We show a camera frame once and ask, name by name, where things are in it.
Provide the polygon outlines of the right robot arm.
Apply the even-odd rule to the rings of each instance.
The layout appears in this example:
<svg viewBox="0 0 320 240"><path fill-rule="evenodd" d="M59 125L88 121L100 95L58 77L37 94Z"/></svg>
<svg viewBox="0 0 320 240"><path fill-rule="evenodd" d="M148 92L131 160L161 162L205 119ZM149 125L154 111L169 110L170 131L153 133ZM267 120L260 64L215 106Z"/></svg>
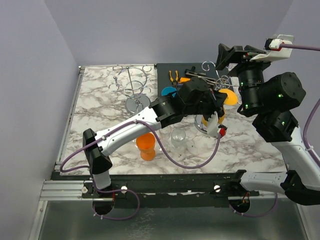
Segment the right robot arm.
<svg viewBox="0 0 320 240"><path fill-rule="evenodd" d="M256 131L281 152L286 165L285 172L241 171L240 178L230 183L230 191L236 196L247 191L274 192L297 204L313 206L320 203L320 163L291 112L302 103L306 91L293 72L270 80L263 75L272 62L288 59L292 47L280 39L272 40L265 50L250 45L218 46L215 68L220 71L234 64L229 75L239 82L238 113L254 117Z"/></svg>

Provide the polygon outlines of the scroll arm chrome glass rack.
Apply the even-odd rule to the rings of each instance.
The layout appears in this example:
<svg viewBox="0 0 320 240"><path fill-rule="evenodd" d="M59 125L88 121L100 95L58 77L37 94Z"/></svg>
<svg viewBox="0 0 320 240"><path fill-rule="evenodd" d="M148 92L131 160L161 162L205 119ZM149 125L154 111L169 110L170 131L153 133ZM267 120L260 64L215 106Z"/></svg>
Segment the scroll arm chrome glass rack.
<svg viewBox="0 0 320 240"><path fill-rule="evenodd" d="M218 91L220 89L229 89L234 92L234 88L237 86L232 85L232 81L231 81L230 76L227 76L226 74L223 74L223 75L219 74L219 72L216 70L215 63L213 63L212 61L205 61L201 64L201 68L205 72L210 72L211 71L210 65L213 65L214 71L215 71L215 74L217 77L216 78L209 78L208 75L206 75L203 79L209 85L211 85L211 88L215 91ZM237 103L236 104L240 104L238 96L237 96ZM202 115L196 115L194 118L194 125L201 133L207 135L207 127L201 123L202 117L203 117Z"/></svg>

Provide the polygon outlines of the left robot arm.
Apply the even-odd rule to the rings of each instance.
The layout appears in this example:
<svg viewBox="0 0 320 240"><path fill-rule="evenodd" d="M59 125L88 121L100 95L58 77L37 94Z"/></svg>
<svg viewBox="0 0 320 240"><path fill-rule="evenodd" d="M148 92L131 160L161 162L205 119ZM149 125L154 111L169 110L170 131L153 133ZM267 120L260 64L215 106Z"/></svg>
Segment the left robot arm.
<svg viewBox="0 0 320 240"><path fill-rule="evenodd" d="M224 114L227 94L210 90L201 78L192 77L180 89L157 97L131 118L101 131L85 130L82 146L95 182L93 191L101 198L111 191L110 155L128 142L167 126L179 123L186 116L202 115L209 125Z"/></svg>

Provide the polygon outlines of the yellow plastic goblet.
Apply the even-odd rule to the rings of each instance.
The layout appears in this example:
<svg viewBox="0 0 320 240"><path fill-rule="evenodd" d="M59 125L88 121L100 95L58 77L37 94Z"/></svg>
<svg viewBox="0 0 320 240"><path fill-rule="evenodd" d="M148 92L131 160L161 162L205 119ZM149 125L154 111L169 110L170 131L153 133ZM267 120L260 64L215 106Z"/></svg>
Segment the yellow plastic goblet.
<svg viewBox="0 0 320 240"><path fill-rule="evenodd" d="M224 115L222 117L220 117L217 122L218 124L222 124L222 122L226 116L225 105L234 106L238 102L238 98L237 98L237 95L232 90L227 89L227 88L219 89L218 92L227 95L226 99L223 102ZM208 121L206 121L205 118L202 117L201 124L207 127Z"/></svg>

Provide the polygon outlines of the clear glass with reflection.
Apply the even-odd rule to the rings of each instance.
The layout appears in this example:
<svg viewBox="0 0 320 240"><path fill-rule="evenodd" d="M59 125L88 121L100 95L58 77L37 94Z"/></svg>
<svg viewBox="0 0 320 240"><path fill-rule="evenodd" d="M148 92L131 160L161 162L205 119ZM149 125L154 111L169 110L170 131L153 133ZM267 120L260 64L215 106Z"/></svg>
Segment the clear glass with reflection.
<svg viewBox="0 0 320 240"><path fill-rule="evenodd" d="M181 128L175 128L171 133L171 145L174 149L180 149L184 146L186 133Z"/></svg>

